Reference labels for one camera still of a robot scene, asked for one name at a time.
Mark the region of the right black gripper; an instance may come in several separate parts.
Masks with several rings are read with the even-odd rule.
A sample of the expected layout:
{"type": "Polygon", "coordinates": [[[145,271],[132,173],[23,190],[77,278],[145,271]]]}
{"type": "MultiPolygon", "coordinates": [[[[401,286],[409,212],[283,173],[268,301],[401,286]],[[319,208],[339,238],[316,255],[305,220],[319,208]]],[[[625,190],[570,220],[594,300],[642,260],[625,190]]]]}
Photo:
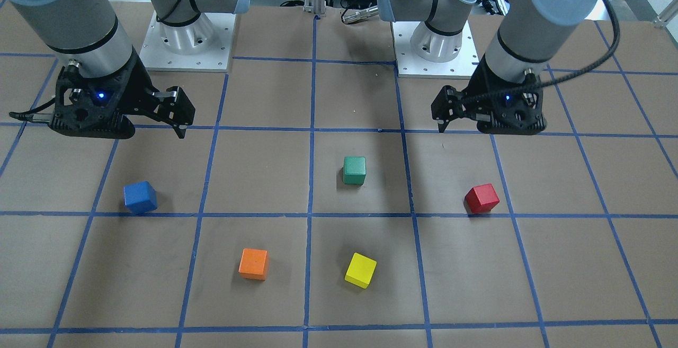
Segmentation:
{"type": "Polygon", "coordinates": [[[129,79],[119,101],[119,111],[166,123],[175,129],[177,137],[185,138],[195,116],[195,107],[185,91],[180,86],[158,90],[138,55],[131,56],[125,69],[129,79]]]}

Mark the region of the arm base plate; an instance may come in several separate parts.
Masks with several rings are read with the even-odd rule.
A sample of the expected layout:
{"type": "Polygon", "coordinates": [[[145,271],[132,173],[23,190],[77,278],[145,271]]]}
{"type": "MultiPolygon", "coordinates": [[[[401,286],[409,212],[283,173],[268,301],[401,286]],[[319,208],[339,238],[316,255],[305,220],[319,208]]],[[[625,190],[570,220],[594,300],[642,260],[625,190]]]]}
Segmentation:
{"type": "Polygon", "coordinates": [[[139,56],[157,72],[228,72],[237,15],[201,13],[193,24],[173,27],[152,18],[139,56]]]}
{"type": "Polygon", "coordinates": [[[453,36],[428,29],[423,22],[392,23],[399,74],[412,78],[471,78],[479,65],[470,25],[453,36]]]}

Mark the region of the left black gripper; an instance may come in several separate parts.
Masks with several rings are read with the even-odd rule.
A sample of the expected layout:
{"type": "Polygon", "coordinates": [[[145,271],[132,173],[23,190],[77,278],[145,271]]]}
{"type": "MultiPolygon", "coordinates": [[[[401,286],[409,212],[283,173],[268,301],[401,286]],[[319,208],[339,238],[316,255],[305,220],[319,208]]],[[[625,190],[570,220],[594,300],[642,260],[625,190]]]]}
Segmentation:
{"type": "Polygon", "coordinates": [[[464,90],[443,86],[431,104],[431,116],[439,124],[439,133],[444,133],[449,123],[456,119],[468,118],[478,124],[490,124],[489,100],[471,99],[487,92],[487,63],[484,61],[477,66],[464,90]]]}

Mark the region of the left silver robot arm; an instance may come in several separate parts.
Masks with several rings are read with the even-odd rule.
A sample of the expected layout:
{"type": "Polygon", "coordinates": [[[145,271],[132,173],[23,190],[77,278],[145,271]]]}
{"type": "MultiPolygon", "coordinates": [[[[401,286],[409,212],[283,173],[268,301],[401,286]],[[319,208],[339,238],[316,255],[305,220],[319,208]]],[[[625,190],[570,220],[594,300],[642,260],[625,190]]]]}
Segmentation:
{"type": "MultiPolygon", "coordinates": [[[[443,86],[431,104],[432,119],[443,133],[456,119],[475,121],[488,134],[534,135],[545,130],[545,87],[591,72],[617,50],[620,25],[609,0],[507,0],[504,16],[465,89],[443,86]],[[613,24],[613,43],[593,63],[549,82],[540,73],[577,26],[603,1],[613,24]]],[[[415,21],[421,41],[417,53],[431,60],[434,44],[457,47],[476,0],[378,0],[381,20],[415,21]]]]}

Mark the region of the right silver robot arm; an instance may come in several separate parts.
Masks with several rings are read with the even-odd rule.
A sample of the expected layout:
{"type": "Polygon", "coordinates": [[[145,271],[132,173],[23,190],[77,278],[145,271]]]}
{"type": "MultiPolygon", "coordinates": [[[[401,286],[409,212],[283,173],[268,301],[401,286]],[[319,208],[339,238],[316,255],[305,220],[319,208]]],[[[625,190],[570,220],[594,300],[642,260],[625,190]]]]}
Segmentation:
{"type": "Polygon", "coordinates": [[[180,86],[158,90],[146,70],[223,71],[232,24],[251,0],[150,0],[155,17],[142,52],[109,0],[8,0],[64,66],[52,99],[10,117],[46,124],[69,137],[129,139],[130,115],[148,117],[184,138],[195,107],[180,86]]]}

